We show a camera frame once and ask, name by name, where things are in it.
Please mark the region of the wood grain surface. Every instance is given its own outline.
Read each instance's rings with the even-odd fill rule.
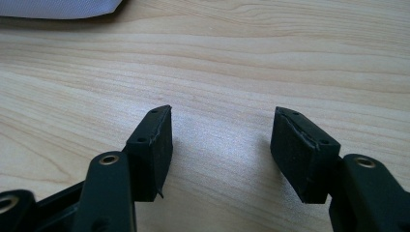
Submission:
[[[410,190],[410,2],[127,0],[81,20],[0,17],[0,191],[38,200],[173,106],[165,198],[138,231],[331,231],[270,154],[276,106]]]

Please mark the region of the white fabric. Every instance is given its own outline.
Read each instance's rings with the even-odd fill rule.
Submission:
[[[1,16],[74,19],[115,11],[121,0],[0,0]]]

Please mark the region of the metal rivet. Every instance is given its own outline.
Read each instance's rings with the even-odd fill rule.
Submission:
[[[376,167],[376,163],[374,163],[372,160],[370,159],[366,159],[366,158],[355,158],[355,162],[362,166],[362,167],[366,167],[366,168],[374,168]]]
[[[8,212],[18,203],[18,197],[14,195],[7,195],[0,198],[0,214]]]
[[[115,155],[108,155],[100,159],[100,164],[102,165],[110,165],[116,161],[118,161],[120,158]]]

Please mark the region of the black plastic arm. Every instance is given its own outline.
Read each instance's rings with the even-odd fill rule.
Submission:
[[[122,152],[90,162],[87,178],[36,202],[29,190],[0,193],[0,231],[136,231],[134,201],[154,201],[172,158],[171,106],[150,110]]]
[[[340,145],[303,114],[277,107],[271,153],[304,203],[325,203],[336,232],[410,231],[410,194],[378,160]]]

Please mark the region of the wooden table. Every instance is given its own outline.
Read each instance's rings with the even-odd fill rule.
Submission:
[[[410,190],[410,3],[126,1],[82,20],[0,17],[0,191],[38,200],[173,106],[165,198],[138,231],[331,231],[270,154],[276,106]]]

